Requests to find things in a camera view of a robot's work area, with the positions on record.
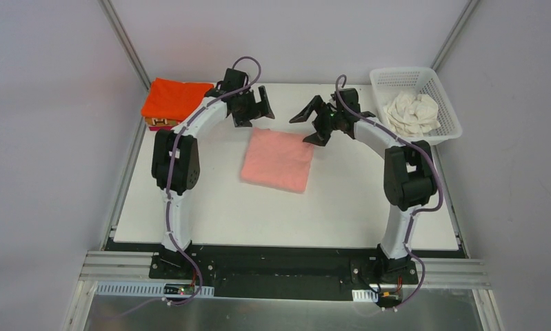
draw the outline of white panel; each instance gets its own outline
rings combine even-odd
[[[59,330],[144,87],[97,1],[0,1],[0,330]]]
[[[217,81],[252,55],[262,81],[367,83],[371,69],[431,65],[466,0],[113,3],[151,79]]]
[[[507,330],[551,330],[551,0],[482,1],[439,76],[464,127],[439,146],[462,234]]]
[[[355,86],[362,110],[372,110],[371,86]],[[267,84],[275,119],[253,125],[312,134],[311,120],[288,121],[315,94],[333,85]],[[200,179],[192,190],[192,242],[198,244],[371,248],[381,242],[389,216],[383,191],[383,159],[363,143],[334,132],[316,147],[304,193],[290,193],[241,180],[252,130],[225,119],[200,139]],[[155,133],[147,131],[123,205],[116,242],[161,242],[164,204],[151,176]],[[434,195],[430,206],[437,204]],[[457,250],[448,209],[421,213],[412,238],[415,249]]]

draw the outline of basket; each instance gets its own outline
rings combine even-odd
[[[377,106],[377,116],[387,127],[389,127],[389,120],[383,107],[393,101],[400,91],[409,90],[415,94],[428,94],[437,102],[438,121],[441,127],[425,133],[423,137],[402,137],[403,139],[408,141],[423,139],[430,145],[437,145],[462,135],[458,117],[434,70],[423,67],[376,69],[370,72],[370,81],[373,102]]]

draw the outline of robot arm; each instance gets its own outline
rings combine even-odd
[[[360,113],[359,97],[354,88],[340,90],[339,93],[350,109]],[[377,279],[382,279],[388,274],[399,273],[410,262],[403,243],[410,245],[411,234],[417,220],[417,217],[413,217],[412,220],[411,215],[417,208],[427,204],[430,197],[437,191],[437,184],[430,166],[414,149],[404,146],[380,128],[361,121],[360,118],[345,111],[341,103],[336,102],[336,94],[332,94],[332,100],[329,103],[324,103],[320,96],[315,96],[297,116],[290,120],[290,123],[307,121],[312,111],[317,113],[316,119],[312,122],[316,133],[307,136],[304,139],[305,142],[325,146],[332,131],[340,130],[364,143],[385,160],[383,189],[391,206],[385,235],[377,247],[374,273]],[[362,115],[374,117],[369,112],[364,112]],[[382,125],[376,118],[370,120]],[[427,142],[418,141],[413,144],[431,156],[431,149]],[[409,170],[408,166],[414,166],[415,170]]]
[[[250,88],[223,97],[226,93],[243,88],[246,81],[246,73],[227,69],[224,80],[206,93],[200,106],[184,122],[171,130],[160,130],[155,135],[151,173],[161,190],[164,205],[170,202],[169,207],[166,207],[166,222],[170,224],[166,223],[166,228],[172,229],[173,237],[182,250],[186,249],[192,240],[192,224],[189,217],[192,195],[190,190],[196,186],[200,176],[198,139],[204,137],[230,114],[236,127],[252,126],[250,121],[259,117],[274,118],[263,86],[259,87],[259,102],[255,101]],[[166,189],[174,140],[178,136],[176,132],[183,134],[178,141],[179,153],[176,154],[172,169],[168,198]],[[161,244],[168,250],[177,251],[169,232],[164,234]]]

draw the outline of white table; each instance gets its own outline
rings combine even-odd
[[[370,86],[355,87],[362,111],[375,111]],[[275,119],[253,121],[257,128],[312,134],[311,118],[289,124],[314,95],[325,100],[333,85],[266,84]],[[191,217],[195,244],[374,248],[387,226],[383,159],[342,132],[316,147],[303,194],[240,180],[252,129],[235,128],[229,117],[199,141],[201,176],[193,190]],[[151,176],[154,132],[147,131],[114,234],[118,243],[160,243],[164,204]],[[430,205],[437,202],[437,194]],[[448,209],[419,217],[412,246],[457,250]]]

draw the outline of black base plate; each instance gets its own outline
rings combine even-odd
[[[217,297],[350,301],[352,290],[368,289],[369,283],[394,288],[387,284],[397,284],[399,275],[403,284],[418,281],[413,262],[406,270],[375,279],[374,249],[190,245],[186,254]],[[190,280],[193,269],[179,253],[159,246],[149,277]]]

